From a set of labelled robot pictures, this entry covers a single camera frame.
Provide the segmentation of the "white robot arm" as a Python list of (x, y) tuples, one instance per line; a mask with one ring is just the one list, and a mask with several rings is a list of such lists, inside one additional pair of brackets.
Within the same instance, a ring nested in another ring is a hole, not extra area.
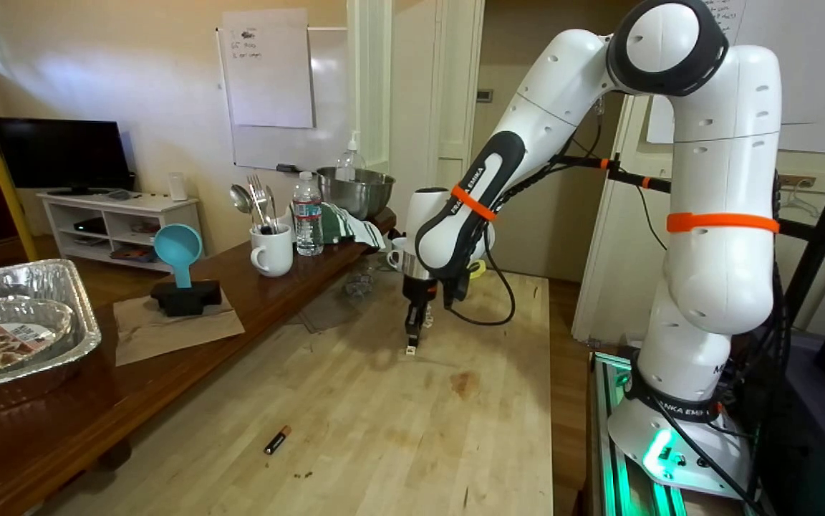
[(463, 179), (416, 230), (413, 253), (457, 301), (500, 206), (552, 170), (609, 93), (663, 97), (673, 147), (663, 262), (606, 437), (660, 485), (738, 498), (751, 444), (719, 404), (719, 382), (731, 344), (774, 313), (781, 74), (769, 48), (732, 45), (703, 0), (639, 0), (606, 34), (557, 33)]

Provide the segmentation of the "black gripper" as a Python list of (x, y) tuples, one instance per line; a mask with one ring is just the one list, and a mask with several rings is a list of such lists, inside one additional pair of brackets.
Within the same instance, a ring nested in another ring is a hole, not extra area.
[(404, 319), (407, 348), (416, 351), (416, 348), (423, 344), (423, 336), (426, 336), (426, 329), (420, 324), (423, 324), (423, 315), (426, 315), (426, 305), (436, 299), (436, 285), (433, 282), (407, 278), (404, 282), (404, 299), (408, 301), (407, 319)]

